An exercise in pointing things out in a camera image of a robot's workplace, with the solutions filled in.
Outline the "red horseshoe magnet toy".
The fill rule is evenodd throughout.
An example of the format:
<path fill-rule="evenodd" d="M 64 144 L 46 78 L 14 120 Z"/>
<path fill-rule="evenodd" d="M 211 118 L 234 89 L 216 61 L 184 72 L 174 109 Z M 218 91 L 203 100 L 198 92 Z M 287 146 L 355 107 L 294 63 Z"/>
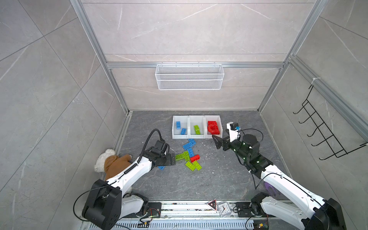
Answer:
<path fill-rule="evenodd" d="M 214 126 L 214 125 L 208 126 L 208 132 L 211 135 L 220 135 L 220 130 L 219 130 L 218 126 Z"/>

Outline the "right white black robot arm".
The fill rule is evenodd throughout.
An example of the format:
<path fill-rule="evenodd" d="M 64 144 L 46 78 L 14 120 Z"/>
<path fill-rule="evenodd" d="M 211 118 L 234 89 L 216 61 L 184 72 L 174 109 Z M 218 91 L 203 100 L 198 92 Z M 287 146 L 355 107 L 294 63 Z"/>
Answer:
<path fill-rule="evenodd" d="M 218 149 L 233 151 L 239 163 L 261 182 L 270 184 L 286 196 L 293 205 L 278 201 L 266 193 L 259 193 L 251 200 L 254 216 L 275 216 L 300 230 L 347 229 L 341 205 L 309 191 L 284 174 L 269 159 L 260 154 L 260 141 L 252 134 L 245 134 L 238 123 L 227 124 L 228 136 L 212 138 Z"/>

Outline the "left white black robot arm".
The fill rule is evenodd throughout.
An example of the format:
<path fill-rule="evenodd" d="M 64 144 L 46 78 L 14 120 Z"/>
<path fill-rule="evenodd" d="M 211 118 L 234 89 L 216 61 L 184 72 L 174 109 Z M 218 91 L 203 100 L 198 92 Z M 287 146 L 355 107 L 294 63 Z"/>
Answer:
<path fill-rule="evenodd" d="M 140 194 L 124 197 L 138 179 L 155 167 L 175 165 L 175 154 L 170 153 L 170 145 L 155 128 L 147 137 L 139 157 L 132 165 L 112 178 L 98 179 L 92 188 L 81 195 L 88 194 L 81 216 L 73 213 L 83 222 L 90 222 L 102 230 L 110 230 L 117 222 L 130 214 L 144 215 L 148 199 Z"/>

